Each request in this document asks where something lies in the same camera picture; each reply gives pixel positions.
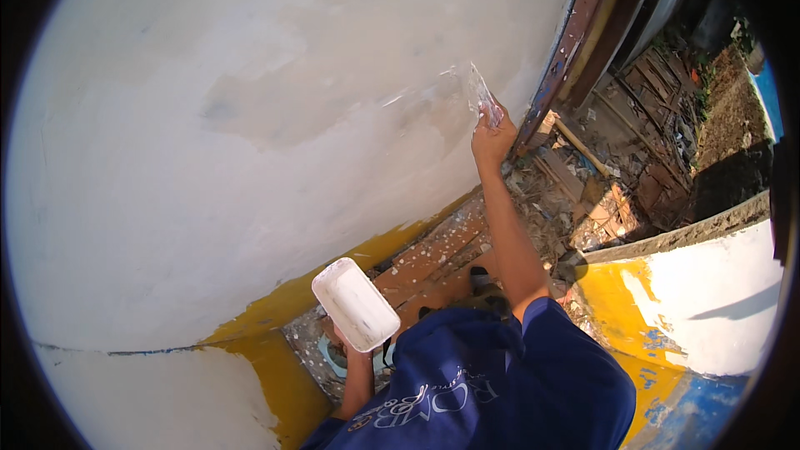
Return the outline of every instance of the white painted wall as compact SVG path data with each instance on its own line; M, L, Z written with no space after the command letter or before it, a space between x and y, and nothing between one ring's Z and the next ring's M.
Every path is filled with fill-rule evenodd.
M35 347L93 448L280 448L277 419L243 356L205 351L108 356Z
M685 356L667 360L706 375L740 375L755 369L775 321L783 269L772 259L770 222L731 235L645 257L646 293L623 272L647 325L680 346Z
M62 0L10 142L30 335L194 344L478 182L452 65L516 121L569 0ZM402 97L385 105L397 96Z

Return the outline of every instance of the plastic tray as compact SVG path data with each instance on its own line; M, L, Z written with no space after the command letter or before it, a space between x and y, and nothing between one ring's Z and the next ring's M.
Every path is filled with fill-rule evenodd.
M367 353L400 328L400 317L350 257L342 257L311 282L311 291L359 352Z

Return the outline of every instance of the navy blue t-shirt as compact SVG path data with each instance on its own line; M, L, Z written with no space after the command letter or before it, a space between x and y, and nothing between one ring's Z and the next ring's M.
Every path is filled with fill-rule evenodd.
M389 385L302 448L619 447L636 406L630 377L554 300L530 303L522 322L427 316L397 338Z

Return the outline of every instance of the yellow paint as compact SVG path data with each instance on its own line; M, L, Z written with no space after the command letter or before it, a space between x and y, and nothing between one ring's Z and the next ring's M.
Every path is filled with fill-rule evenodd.
M428 228L439 222L444 216L449 215L455 207L462 204L475 191L467 193L433 217L407 227L397 226L383 235L374 236L339 257L347 255L352 257L361 268L372 268L425 233ZM207 345L238 337L263 335L288 324L316 305L317 300L311 292L311 281L326 265L339 257L327 261L325 265L315 267L303 276L278 285L269 295L250 303L242 314L220 325L213 334L198 344Z
M674 368L660 367L620 352L611 352L611 355L630 375L636 386L636 412L628 435L622 443L624 447L647 425L645 417L647 410L657 405L659 401L663 403L672 394L683 377L683 372Z
M243 355L253 364L266 404L277 417L277 425L270 430L283 450L298 448L333 408L279 331L218 347Z
M608 23L608 18L611 16L611 11L614 9L614 5L616 3L617 0L603 0L603 3L600 4L600 10L597 11L598 13L597 18L595 19L595 24L592 25L592 30L589 32L589 36L584 41L583 49L581 49L580 54L578 54L577 58L575 58L572 62L572 71L570 72L570 76L566 79L564 85L562 85L561 91L558 93L558 100L565 101L567 95L570 93L570 90L575 85L575 82L578 81L578 77L581 75L581 72L583 72L586 62L589 61L589 57L595 50L598 40L600 40L600 35L605 29L605 24Z
M476 191L477 188L429 219L407 227L397 226L388 233L375 236L354 247L342 256L348 255L361 267L371 268L425 233ZM269 295L250 303L245 312L220 325L212 335L198 343L214 344L250 360L261 381L267 405L278 419L277 426L272 430L280 438L284 449L299 447L332 408L325 393L300 364L283 335L275 330L317 303L311 292L311 281L323 268L325 265L279 285Z
M657 302L650 288L650 268L644 260L578 266L575 271L592 316L613 349L655 365L684 370L666 359L666 352L680 353L680 349L662 344L664 335L645 323L634 296L625 287L622 277L628 272Z

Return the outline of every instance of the person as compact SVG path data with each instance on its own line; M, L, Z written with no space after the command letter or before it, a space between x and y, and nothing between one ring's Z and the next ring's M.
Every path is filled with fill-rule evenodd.
M345 342L342 405L302 448L617 448L636 405L630 377L552 298L548 275L500 167L517 129L488 111L472 152L502 291L513 317L431 312L397 338L396 371L377 395L371 353Z

